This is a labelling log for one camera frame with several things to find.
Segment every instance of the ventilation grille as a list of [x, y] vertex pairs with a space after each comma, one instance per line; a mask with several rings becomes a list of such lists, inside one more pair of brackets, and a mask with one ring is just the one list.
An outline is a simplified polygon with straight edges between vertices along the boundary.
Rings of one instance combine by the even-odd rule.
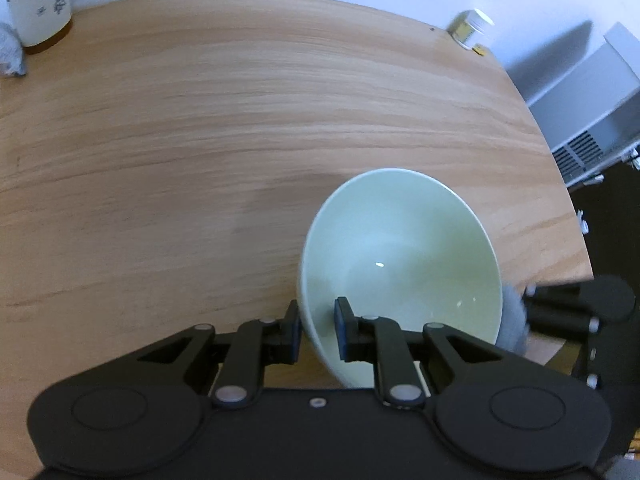
[[574, 151], [585, 168], [602, 158], [602, 150], [589, 132], [584, 132], [571, 140], [569, 148]]
[[577, 173], [582, 168], [574, 159], [574, 156], [563, 146], [554, 151], [554, 159], [560, 169], [560, 174], [564, 181], [569, 180], [572, 174]]

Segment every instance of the wooden table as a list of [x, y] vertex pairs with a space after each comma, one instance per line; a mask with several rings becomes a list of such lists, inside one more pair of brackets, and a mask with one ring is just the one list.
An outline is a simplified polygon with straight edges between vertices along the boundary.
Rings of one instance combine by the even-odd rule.
[[[198, 322], [284, 312], [322, 201], [384, 166], [453, 188], [506, 281], [591, 272], [548, 147], [491, 54], [329, 0], [128, 0], [0, 83], [0, 475], [45, 386]], [[268, 383], [334, 386], [302, 364]]]

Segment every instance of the silver screw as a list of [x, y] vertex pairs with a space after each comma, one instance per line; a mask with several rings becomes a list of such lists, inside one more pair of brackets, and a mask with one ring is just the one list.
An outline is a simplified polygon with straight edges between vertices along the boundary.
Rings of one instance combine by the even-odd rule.
[[309, 405], [312, 408], [324, 408], [326, 406], [326, 399], [324, 397], [314, 397], [309, 401]]
[[600, 320], [597, 317], [592, 317], [589, 320], [589, 332], [592, 334], [597, 333], [600, 328]]
[[593, 390], [596, 389], [596, 386], [598, 386], [598, 376], [596, 374], [589, 374], [587, 377], [587, 386], [592, 388]]
[[216, 399], [222, 402], [240, 402], [245, 400], [247, 396], [246, 390], [242, 386], [221, 386], [216, 390]]
[[414, 384], [396, 384], [389, 393], [395, 400], [409, 402], [418, 399], [422, 395], [422, 389]]

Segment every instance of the bowl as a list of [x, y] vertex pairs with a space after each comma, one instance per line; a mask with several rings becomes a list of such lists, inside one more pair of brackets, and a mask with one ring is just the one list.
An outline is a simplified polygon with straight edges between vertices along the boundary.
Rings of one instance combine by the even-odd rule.
[[500, 271], [478, 217], [444, 184], [397, 168], [334, 191], [311, 224], [298, 274], [300, 314], [319, 357], [345, 386], [371, 387], [371, 364], [340, 360], [338, 296], [356, 316], [419, 332], [441, 322], [489, 343], [502, 316]]

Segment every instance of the white lid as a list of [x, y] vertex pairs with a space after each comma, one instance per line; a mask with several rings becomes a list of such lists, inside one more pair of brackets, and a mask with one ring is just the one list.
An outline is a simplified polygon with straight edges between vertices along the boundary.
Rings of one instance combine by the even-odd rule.
[[470, 10], [466, 16], [466, 20], [478, 30], [484, 30], [487, 26], [494, 25], [494, 20], [489, 18], [482, 10]]

